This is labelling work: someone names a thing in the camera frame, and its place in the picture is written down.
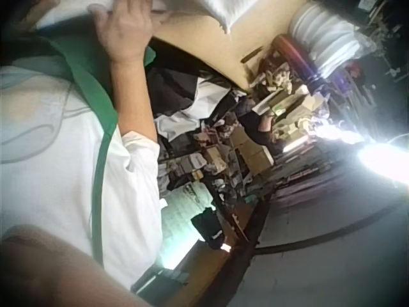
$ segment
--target white shirt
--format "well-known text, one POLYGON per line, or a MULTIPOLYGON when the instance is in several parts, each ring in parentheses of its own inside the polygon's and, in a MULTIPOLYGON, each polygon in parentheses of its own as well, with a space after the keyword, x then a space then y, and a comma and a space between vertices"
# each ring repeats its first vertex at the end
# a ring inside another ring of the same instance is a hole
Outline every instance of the white shirt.
MULTIPOLYGON (((1 70, 1 235, 31 224, 92 255, 91 190, 103 130, 67 81, 1 70)), ((130 132, 112 138, 102 191, 105 270, 130 288, 162 240, 159 146, 130 132)))

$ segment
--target hand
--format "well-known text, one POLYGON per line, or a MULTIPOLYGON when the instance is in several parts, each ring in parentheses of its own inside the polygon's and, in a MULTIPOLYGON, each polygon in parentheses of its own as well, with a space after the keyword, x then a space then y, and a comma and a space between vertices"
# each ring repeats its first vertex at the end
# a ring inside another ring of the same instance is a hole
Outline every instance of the hand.
POLYGON ((154 32, 169 14, 151 12, 152 0, 115 0, 112 13, 100 4, 88 10, 94 15, 96 33, 114 63, 142 61, 154 32))

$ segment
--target sleeve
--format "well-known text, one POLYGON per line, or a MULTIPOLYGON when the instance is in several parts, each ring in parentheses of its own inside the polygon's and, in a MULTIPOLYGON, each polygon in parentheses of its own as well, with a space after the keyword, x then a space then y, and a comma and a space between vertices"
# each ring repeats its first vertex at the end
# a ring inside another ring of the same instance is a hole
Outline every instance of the sleeve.
POLYGON ((159 145, 136 133, 113 135, 105 165, 102 244, 105 270, 128 289, 162 243, 157 184, 159 145))

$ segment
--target wall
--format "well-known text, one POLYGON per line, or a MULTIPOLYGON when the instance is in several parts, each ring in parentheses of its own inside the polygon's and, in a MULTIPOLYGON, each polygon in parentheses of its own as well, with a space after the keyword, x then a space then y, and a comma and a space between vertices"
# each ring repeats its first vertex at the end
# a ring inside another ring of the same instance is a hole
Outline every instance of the wall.
MULTIPOLYGON (((277 216, 272 208, 259 246, 315 237, 403 202, 391 182, 359 166, 342 184, 341 192, 321 194, 288 213, 277 216)), ((371 226, 328 243, 254 257, 229 307, 397 306, 394 300, 406 287, 408 272, 407 210, 403 204, 371 226)))

